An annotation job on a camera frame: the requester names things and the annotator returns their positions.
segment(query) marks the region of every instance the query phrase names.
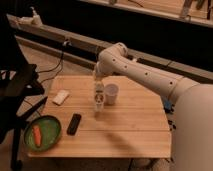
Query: carrot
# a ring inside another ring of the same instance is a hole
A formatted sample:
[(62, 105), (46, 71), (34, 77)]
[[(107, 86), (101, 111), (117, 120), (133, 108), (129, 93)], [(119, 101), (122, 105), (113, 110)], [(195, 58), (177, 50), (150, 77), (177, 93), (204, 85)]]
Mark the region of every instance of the carrot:
[(41, 146), (41, 131), (38, 125), (33, 126), (33, 138), (37, 147)]

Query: paper cup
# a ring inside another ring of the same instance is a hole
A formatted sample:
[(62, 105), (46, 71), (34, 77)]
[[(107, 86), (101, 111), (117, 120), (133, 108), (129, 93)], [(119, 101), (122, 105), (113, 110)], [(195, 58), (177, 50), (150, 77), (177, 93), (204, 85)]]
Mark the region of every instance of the paper cup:
[(116, 84), (107, 84), (104, 87), (105, 104), (107, 105), (115, 104), (118, 91), (119, 91), (119, 88)]

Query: small bottle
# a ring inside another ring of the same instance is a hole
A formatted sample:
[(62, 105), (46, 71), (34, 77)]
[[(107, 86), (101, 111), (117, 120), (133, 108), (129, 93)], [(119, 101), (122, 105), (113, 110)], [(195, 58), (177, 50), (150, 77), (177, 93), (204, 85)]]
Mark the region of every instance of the small bottle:
[(102, 81), (95, 82), (94, 105), (95, 112), (101, 112), (104, 108), (104, 84)]
[(33, 12), (33, 24), (38, 26), (38, 27), (42, 26), (43, 23), (41, 21), (40, 15), (38, 15), (38, 13), (34, 9), (34, 7), (31, 7), (31, 9), (32, 9), (32, 12)]

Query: floor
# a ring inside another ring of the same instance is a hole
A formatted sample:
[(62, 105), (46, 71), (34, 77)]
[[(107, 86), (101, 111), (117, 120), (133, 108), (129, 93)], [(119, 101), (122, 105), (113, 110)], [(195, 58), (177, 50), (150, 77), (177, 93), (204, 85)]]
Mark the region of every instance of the floor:
[[(59, 58), (50, 56), (46, 53), (21, 46), (21, 49), (29, 63), (37, 64), (37, 71), (51, 69), (57, 65)], [(41, 73), (39, 80), (53, 77), (57, 71)], [(91, 75), (92, 71), (76, 64), (64, 61), (63, 70), (60, 75)], [(43, 86), (48, 92), (50, 81), (45, 81)], [(30, 107), (30, 104), (36, 103), (42, 96), (27, 98), (27, 102), (19, 110), (19, 114)], [(38, 116), (35, 113), (30, 119)], [(10, 152), (11, 152), (12, 132), (7, 134), (6, 139), (0, 145), (0, 168), (1, 171), (10, 171)], [(127, 171), (131, 159), (107, 159), (107, 158), (29, 158), (23, 140), (20, 142), (19, 159), (23, 162), (22, 171)], [(148, 159), (134, 159), (129, 170), (131, 171), (148, 171), (142, 167), (148, 163)], [(165, 159), (160, 159), (149, 171), (168, 171), (169, 163)]]

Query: chair armrest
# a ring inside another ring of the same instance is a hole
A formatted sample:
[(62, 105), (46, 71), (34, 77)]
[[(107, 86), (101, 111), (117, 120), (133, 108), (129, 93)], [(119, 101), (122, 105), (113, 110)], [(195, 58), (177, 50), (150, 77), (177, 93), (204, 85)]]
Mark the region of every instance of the chair armrest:
[(18, 71), (12, 80), (9, 82), (4, 96), (17, 97), (20, 96), (23, 90), (31, 82), (35, 76), (36, 65), (26, 65)]

